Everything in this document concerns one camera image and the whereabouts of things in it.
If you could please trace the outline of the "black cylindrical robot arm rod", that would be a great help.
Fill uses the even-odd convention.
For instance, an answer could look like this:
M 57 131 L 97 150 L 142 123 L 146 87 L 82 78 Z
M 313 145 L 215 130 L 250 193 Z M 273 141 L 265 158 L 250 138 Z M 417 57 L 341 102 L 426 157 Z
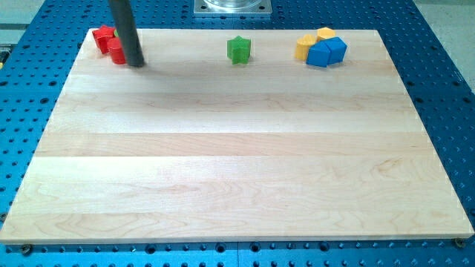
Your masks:
M 132 67 L 142 67 L 145 60 L 130 1 L 108 0 L 108 4 L 121 41 L 126 63 Z

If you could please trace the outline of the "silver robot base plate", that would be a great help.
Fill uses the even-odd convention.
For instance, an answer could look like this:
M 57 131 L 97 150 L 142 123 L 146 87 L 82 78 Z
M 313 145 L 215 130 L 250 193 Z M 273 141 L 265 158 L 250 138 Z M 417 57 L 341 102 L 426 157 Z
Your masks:
M 270 14 L 271 0 L 194 0 L 195 15 Z

